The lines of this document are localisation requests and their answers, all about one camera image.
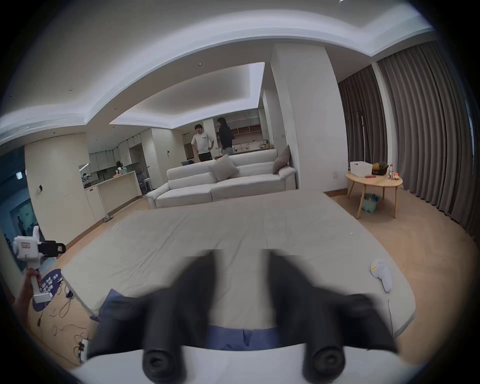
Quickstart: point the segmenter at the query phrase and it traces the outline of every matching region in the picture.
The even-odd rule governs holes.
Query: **black top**
[[[235,136],[230,132],[228,127],[220,126],[218,129],[218,136],[220,137],[220,143],[222,144],[222,149],[229,148],[232,146],[232,141],[235,139]]]

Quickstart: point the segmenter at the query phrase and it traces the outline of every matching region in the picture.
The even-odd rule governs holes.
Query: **white sofa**
[[[232,155],[230,159],[239,171],[220,182],[209,169],[216,160],[171,168],[167,171],[168,182],[146,196],[155,209],[295,189],[294,168],[272,173],[277,156],[276,149]]]

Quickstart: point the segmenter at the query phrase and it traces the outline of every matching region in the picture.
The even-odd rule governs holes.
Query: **blue round mat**
[[[52,296],[55,296],[57,293],[61,279],[61,269],[54,269],[51,272],[48,272],[45,276],[43,276],[40,291],[42,292],[50,292]],[[47,305],[49,305],[51,301],[47,303],[35,303],[35,300],[32,300],[33,309],[37,312],[43,311]]]

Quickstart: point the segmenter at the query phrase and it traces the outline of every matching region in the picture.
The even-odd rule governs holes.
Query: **floor baseboard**
[[[334,191],[327,191],[324,192],[328,197],[334,197],[334,196],[340,196],[340,195],[346,195],[348,192],[347,188],[343,189],[335,189]]]

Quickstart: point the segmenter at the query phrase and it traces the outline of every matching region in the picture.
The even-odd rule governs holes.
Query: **human hand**
[[[40,272],[32,268],[25,269],[24,281],[22,283],[22,287],[20,288],[20,294],[18,295],[19,300],[30,301],[30,299],[32,298],[33,296],[32,276],[36,276],[36,279],[38,281],[38,287],[41,286],[42,277]]]
[[[13,306],[12,306],[13,311],[18,316],[18,318],[20,319],[20,322],[23,325],[27,324],[28,305],[30,304],[30,300],[33,296],[32,276],[36,276],[38,286],[40,287],[40,283],[41,283],[40,272],[32,268],[25,269],[24,281],[22,283],[22,287],[20,288],[18,297],[15,299],[15,302],[13,303]]]

